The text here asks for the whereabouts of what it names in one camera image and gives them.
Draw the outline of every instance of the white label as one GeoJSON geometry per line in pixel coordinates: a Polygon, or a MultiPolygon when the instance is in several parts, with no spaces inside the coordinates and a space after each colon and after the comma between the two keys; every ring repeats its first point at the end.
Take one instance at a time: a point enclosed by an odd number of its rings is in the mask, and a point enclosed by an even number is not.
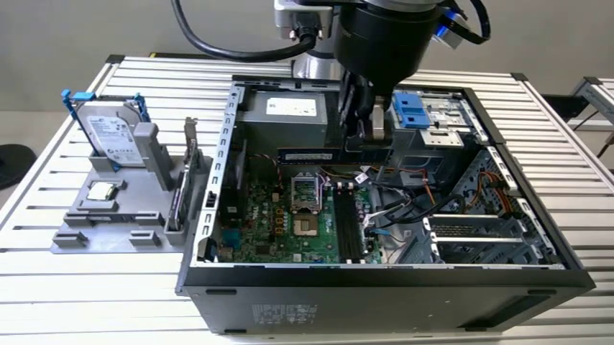
{"type": "Polygon", "coordinates": [[[109,116],[89,116],[87,120],[108,159],[120,165],[143,164],[127,122],[119,117],[109,116]]]}
{"type": "Polygon", "coordinates": [[[363,183],[366,180],[368,180],[368,176],[367,174],[363,172],[360,175],[358,175],[354,180],[356,180],[356,183],[360,184],[363,183]]]}
{"type": "Polygon", "coordinates": [[[109,216],[88,216],[87,219],[91,221],[111,221],[109,216]]]}
{"type": "Polygon", "coordinates": [[[270,98],[267,115],[318,116],[315,99],[270,98]]]}
{"type": "Polygon", "coordinates": [[[316,304],[252,304],[254,322],[259,325],[312,324],[316,304]]]}
{"type": "Polygon", "coordinates": [[[331,160],[332,153],[288,153],[286,160],[331,160]]]}

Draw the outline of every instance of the robot end effector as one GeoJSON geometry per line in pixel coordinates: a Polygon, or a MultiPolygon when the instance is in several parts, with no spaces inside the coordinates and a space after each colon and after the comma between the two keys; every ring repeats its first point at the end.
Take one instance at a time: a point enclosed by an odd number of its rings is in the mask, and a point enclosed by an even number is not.
{"type": "Polygon", "coordinates": [[[455,0],[275,0],[275,24],[295,45],[266,52],[214,47],[192,32],[179,0],[172,8],[186,38],[206,54],[244,63],[291,58],[314,49],[336,30],[334,56],[344,67],[339,90],[346,149],[386,147],[391,128],[384,112],[396,84],[418,70],[431,38],[456,47],[462,40],[481,44],[490,38],[490,20],[481,0],[470,0],[482,36],[466,26],[455,0]],[[339,25],[332,27],[332,18],[339,25]]]}

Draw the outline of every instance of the open computer tower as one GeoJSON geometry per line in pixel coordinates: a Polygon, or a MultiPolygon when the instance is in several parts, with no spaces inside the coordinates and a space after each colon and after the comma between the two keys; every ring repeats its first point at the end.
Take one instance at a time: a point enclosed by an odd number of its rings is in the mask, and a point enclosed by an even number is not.
{"type": "Polygon", "coordinates": [[[178,282],[211,331],[502,331],[594,288],[472,90],[398,86],[358,151],[338,93],[234,77],[178,282]]]}

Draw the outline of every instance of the gray wall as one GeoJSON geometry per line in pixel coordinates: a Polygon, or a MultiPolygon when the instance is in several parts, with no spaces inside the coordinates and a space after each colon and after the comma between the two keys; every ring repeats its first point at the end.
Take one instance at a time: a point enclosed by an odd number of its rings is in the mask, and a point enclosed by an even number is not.
{"type": "MultiPolygon", "coordinates": [[[[434,45],[423,68],[521,71],[547,92],[567,92],[583,75],[614,77],[614,1],[485,2],[491,42],[464,44],[455,52],[434,45]]],[[[244,50],[288,44],[276,39],[271,0],[183,3],[195,31],[211,43],[244,50]]],[[[196,52],[168,0],[1,0],[0,110],[61,109],[61,89],[85,88],[111,53],[152,51],[196,52]]]]}

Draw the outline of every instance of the metal rail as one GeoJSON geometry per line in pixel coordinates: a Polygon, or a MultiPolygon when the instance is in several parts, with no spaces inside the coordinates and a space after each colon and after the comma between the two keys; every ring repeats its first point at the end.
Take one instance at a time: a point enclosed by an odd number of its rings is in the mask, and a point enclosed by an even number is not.
{"type": "MultiPolygon", "coordinates": [[[[127,57],[103,67],[89,89],[103,95],[140,92],[147,97],[149,115],[160,127],[159,141],[170,152],[183,153],[183,120],[198,118],[200,148],[212,155],[234,74],[288,77],[291,71],[284,63],[127,57]]],[[[614,344],[613,176],[533,86],[510,74],[420,70],[404,83],[474,89],[597,282],[587,295],[501,335],[440,335],[428,343],[614,344]]],[[[614,87],[614,80],[605,80],[607,83],[614,87]]],[[[84,135],[67,120],[0,210],[0,334],[17,334],[12,338],[29,344],[49,337],[119,343],[128,338],[157,343],[215,342],[219,337],[210,335],[192,303],[172,292],[179,254],[52,255],[47,251],[91,169],[89,151],[84,135]]],[[[235,340],[296,344],[424,341],[412,334],[235,340]]]]}

